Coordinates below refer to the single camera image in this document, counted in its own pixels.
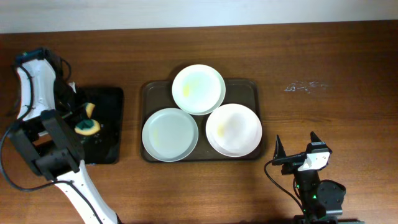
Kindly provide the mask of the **green yellow sponge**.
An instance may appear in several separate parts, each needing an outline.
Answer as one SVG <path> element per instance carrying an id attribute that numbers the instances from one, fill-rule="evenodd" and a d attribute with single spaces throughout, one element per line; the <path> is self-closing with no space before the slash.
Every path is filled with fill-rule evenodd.
<path id="1" fill-rule="evenodd" d="M 94 108 L 95 105 L 92 103 L 85 104 L 85 112 L 88 118 L 80 121 L 75 126 L 74 130 L 77 134 L 80 134 L 82 136 L 91 136 L 100 131 L 101 129 L 100 123 L 94 119 L 91 119 Z"/>

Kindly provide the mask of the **pink plate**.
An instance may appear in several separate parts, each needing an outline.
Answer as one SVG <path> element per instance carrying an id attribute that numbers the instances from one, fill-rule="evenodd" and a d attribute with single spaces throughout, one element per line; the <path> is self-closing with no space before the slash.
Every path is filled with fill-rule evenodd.
<path id="1" fill-rule="evenodd" d="M 230 103 L 215 109 L 208 117 L 206 137 L 213 149 L 227 157 L 252 153 L 262 139 L 262 124 L 250 108 Z"/>

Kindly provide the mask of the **cream plate with yellow stain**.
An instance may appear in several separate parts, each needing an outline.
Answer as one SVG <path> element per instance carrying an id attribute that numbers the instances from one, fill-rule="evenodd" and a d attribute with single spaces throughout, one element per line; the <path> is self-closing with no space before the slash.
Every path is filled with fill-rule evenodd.
<path id="1" fill-rule="evenodd" d="M 192 115 L 206 115 L 224 101 L 226 84 L 213 67 L 190 65 L 177 73 L 172 82 L 172 97 L 177 106 Z"/>

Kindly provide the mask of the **grey plate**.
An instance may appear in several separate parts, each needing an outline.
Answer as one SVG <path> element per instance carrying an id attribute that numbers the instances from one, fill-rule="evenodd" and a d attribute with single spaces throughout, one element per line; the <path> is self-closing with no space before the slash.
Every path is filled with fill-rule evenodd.
<path id="1" fill-rule="evenodd" d="M 177 108 L 156 111 L 144 123 L 141 139 L 146 152 L 162 162 L 176 162 L 194 150 L 199 138 L 193 117 Z"/>

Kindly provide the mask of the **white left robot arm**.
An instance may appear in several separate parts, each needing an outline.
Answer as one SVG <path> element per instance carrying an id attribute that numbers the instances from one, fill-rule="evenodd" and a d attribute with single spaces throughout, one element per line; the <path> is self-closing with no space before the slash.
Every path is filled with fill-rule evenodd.
<path id="1" fill-rule="evenodd" d="M 119 160 L 123 90 L 76 86 L 70 64 L 43 47 L 18 55 L 13 70 L 20 109 L 5 137 L 35 175 L 68 197 L 85 223 L 119 223 L 86 168 Z"/>

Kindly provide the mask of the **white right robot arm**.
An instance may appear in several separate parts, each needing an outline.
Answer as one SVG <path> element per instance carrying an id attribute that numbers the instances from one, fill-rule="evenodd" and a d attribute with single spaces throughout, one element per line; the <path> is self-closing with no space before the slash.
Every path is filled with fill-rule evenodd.
<path id="1" fill-rule="evenodd" d="M 310 133 L 310 143 L 304 152 L 288 156 L 285 153 L 280 137 L 276 137 L 274 155 L 269 164 L 281 166 L 282 175 L 293 175 L 293 190 L 291 194 L 270 177 L 287 195 L 292 197 L 302 211 L 293 218 L 293 223 L 361 223 L 356 219 L 341 220 L 342 204 L 346 195 L 346 187 L 332 180 L 320 180 L 318 172 L 328 165 L 332 150 L 314 132 Z"/>

